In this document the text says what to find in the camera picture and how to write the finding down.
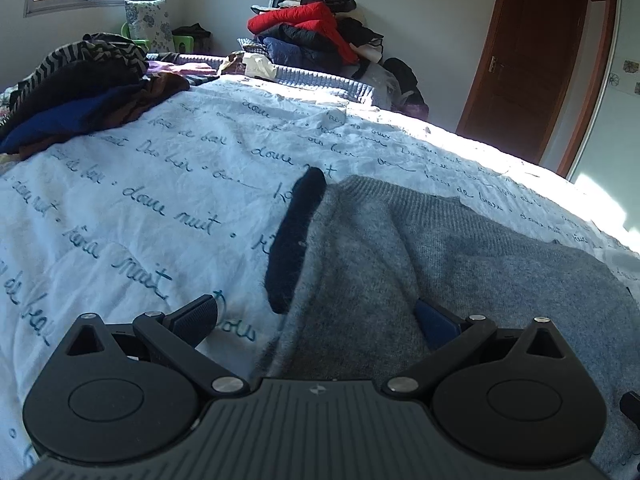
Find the green plastic chair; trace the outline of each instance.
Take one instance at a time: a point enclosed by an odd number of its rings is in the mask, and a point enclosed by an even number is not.
[[[122,25],[122,29],[120,30],[120,35],[125,38],[131,39],[129,35],[129,24],[125,23]],[[149,52],[149,47],[151,41],[149,40],[133,40],[138,46],[145,47],[146,51]],[[175,51],[180,54],[193,54],[193,38],[191,36],[174,36],[174,46]]]

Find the red jacket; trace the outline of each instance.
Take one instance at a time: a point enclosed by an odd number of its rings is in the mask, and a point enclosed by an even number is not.
[[[335,16],[324,2],[270,10],[251,18],[247,23],[247,28],[252,34],[260,34],[279,23],[287,23],[306,30],[319,32],[338,47],[338,53],[340,53],[345,63],[355,64],[358,62],[357,54],[338,32]]]

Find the door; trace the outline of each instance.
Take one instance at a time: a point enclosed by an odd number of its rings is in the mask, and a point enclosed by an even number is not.
[[[587,0],[497,0],[458,134],[539,163],[582,37]]]

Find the metal screw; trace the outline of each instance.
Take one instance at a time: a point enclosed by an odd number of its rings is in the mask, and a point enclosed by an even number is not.
[[[408,394],[418,389],[418,381],[411,377],[394,377],[389,379],[386,386],[397,394]]]
[[[219,377],[211,383],[211,387],[221,394],[234,394],[244,388],[244,383],[237,377]]]

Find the white bedsheet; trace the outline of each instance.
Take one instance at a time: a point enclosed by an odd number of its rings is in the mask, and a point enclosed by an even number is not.
[[[397,114],[226,76],[4,168],[2,480],[36,460],[21,406],[83,312],[131,322],[215,294],[220,322],[198,349],[250,377],[281,321],[262,284],[268,251],[309,166],[328,182],[356,173],[459,197],[518,232],[593,254],[640,298],[640,260],[555,174]]]

